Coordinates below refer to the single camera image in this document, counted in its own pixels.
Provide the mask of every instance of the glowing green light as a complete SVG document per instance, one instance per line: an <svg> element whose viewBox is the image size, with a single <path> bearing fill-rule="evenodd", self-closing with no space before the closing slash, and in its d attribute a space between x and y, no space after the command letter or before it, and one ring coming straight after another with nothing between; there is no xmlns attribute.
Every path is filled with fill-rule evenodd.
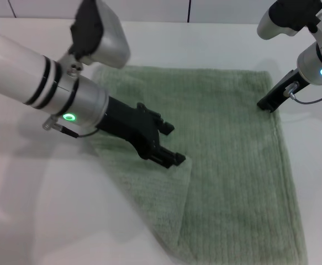
<svg viewBox="0 0 322 265"><path fill-rule="evenodd" d="M68 120L68 121L74 121L74 120L76 120L75 115L70 114L70 113L64 114L62 117L63 117L65 120Z"/></svg>

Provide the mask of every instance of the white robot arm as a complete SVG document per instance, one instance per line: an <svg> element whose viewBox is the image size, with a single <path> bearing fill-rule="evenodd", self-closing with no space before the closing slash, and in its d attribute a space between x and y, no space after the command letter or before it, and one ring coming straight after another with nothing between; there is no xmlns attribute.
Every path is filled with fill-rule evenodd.
<svg viewBox="0 0 322 265"><path fill-rule="evenodd" d="M278 0L265 13L258 26L258 35L265 40L278 34L295 36L307 27L316 42L303 51L297 59L297 69L288 73L264 98L258 102L263 110L275 111L286 99L301 104L295 94L309 84L322 85L322 9L320 0Z"/></svg>
<svg viewBox="0 0 322 265"><path fill-rule="evenodd" d="M0 94L50 114L45 130L79 135L59 118L85 128L104 130L130 142L143 159L166 168L185 157L160 146L159 133L174 127L139 103L131 108L108 90L80 75L83 64L103 63L122 68L130 57L119 18L101 0L83 0L71 26L73 44L58 62L0 36Z"/></svg>

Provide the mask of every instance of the white table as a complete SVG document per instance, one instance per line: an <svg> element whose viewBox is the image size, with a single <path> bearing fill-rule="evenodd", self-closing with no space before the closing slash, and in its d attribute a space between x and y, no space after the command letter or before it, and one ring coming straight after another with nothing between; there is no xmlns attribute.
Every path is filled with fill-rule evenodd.
<svg viewBox="0 0 322 265"><path fill-rule="evenodd" d="M0 19L0 34L54 60L70 20ZM278 82L314 40L263 41L255 25L123 23L131 64L267 70ZM94 71L89 67L85 75ZM308 87L301 100L322 96ZM322 103L280 108L310 264L322 265ZM0 265L176 264L81 140L44 132L43 112L0 96Z"/></svg>

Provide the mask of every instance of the green towel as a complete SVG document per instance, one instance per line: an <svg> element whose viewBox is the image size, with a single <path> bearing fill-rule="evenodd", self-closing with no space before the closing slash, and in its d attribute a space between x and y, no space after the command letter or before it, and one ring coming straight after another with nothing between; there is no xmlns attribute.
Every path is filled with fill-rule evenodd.
<svg viewBox="0 0 322 265"><path fill-rule="evenodd" d="M124 140L91 138L175 256L190 264L307 264L279 116L256 106L271 88L266 72L103 68L96 80L176 128L161 143L187 160L169 170Z"/></svg>

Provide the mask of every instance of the ribbed fabric texture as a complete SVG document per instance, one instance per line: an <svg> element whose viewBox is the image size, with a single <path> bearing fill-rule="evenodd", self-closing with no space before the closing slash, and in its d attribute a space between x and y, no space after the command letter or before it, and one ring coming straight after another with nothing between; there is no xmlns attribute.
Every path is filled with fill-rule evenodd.
<svg viewBox="0 0 322 265"><path fill-rule="evenodd" d="M307 264L277 113L259 110L265 72L103 68L99 84L175 126L164 147L187 156L166 170L100 133L91 143L174 255L189 264Z"/></svg>

